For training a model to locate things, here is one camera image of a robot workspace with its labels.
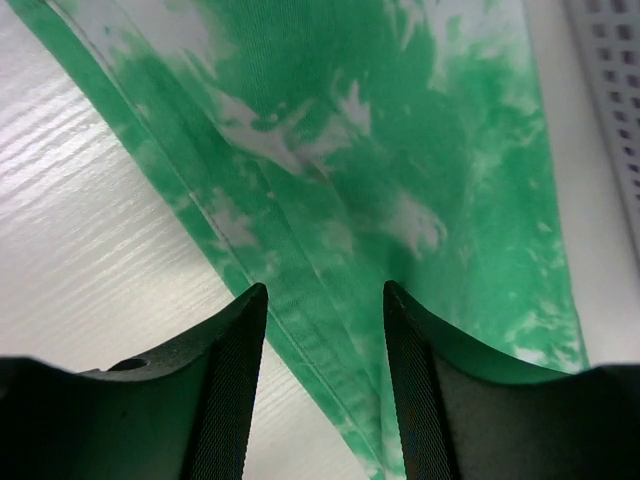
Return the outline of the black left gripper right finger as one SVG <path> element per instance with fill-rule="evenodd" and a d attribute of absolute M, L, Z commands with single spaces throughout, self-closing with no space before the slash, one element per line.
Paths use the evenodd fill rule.
<path fill-rule="evenodd" d="M 383 317 L 411 479 L 635 479 L 639 369 L 564 374 L 500 352 L 389 281 Z"/>

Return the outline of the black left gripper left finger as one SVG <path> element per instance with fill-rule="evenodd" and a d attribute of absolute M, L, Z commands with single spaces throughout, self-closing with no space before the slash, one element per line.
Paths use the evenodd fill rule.
<path fill-rule="evenodd" d="M 267 320 L 254 285 L 107 370 L 1 361 L 5 479 L 239 479 Z"/>

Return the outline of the green tie-dye trousers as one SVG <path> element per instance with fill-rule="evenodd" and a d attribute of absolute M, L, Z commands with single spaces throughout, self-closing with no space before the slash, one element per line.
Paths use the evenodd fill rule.
<path fill-rule="evenodd" d="M 385 282 L 587 366 L 519 1 L 15 1 L 372 479 L 402 479 Z"/>

